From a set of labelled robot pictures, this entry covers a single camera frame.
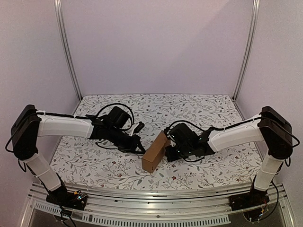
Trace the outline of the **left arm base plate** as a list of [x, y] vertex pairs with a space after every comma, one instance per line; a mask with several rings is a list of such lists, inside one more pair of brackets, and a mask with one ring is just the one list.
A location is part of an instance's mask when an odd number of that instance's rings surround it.
[[84, 210], [88, 195], [81, 190], [69, 192], [60, 176], [58, 176], [58, 178], [60, 180], [60, 186], [57, 189], [51, 191], [44, 185], [44, 188], [48, 193], [46, 201], [61, 207]]

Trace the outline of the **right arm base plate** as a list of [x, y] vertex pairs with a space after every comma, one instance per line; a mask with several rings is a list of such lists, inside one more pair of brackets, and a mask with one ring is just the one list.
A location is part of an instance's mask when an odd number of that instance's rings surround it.
[[244, 210], [245, 219], [249, 222], [258, 222], [265, 213], [265, 208], [269, 202], [267, 190], [260, 191], [251, 185], [249, 192], [232, 195], [228, 198], [232, 211]]

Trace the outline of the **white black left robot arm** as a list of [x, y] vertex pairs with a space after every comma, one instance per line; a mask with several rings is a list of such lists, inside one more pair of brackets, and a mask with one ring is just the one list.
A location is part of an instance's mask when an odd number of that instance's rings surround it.
[[52, 192], [52, 198], [60, 205], [70, 202], [70, 194], [57, 173], [46, 159], [38, 153], [36, 142], [39, 137], [74, 136], [89, 140], [107, 140], [119, 151], [130, 154], [144, 154], [139, 131], [142, 122], [134, 122], [133, 112], [121, 109], [122, 104], [113, 104], [113, 109], [105, 115], [87, 114], [76, 116], [38, 111], [34, 105], [27, 105], [10, 131], [7, 145], [12, 145], [11, 153], [23, 161], [36, 177]]

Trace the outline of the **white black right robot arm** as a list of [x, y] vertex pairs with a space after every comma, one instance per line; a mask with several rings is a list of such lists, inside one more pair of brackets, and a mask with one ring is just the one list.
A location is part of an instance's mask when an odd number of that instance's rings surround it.
[[291, 124], [270, 106], [263, 107], [259, 114], [247, 120], [225, 128], [212, 126], [202, 130], [200, 135], [188, 124], [188, 121], [178, 120], [165, 128], [165, 136], [173, 142], [166, 150], [169, 162], [190, 156], [205, 157], [250, 142], [265, 142], [267, 154], [253, 180], [252, 190], [245, 195], [248, 206], [255, 206], [263, 199], [263, 192], [267, 191], [284, 161], [300, 144], [293, 135]]

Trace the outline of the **brown cardboard box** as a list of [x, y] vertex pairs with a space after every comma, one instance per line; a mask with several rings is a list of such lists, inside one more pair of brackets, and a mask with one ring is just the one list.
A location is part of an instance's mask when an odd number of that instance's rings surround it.
[[165, 148], [170, 145], [170, 140], [161, 131], [142, 157], [142, 169], [153, 173], [165, 155]]

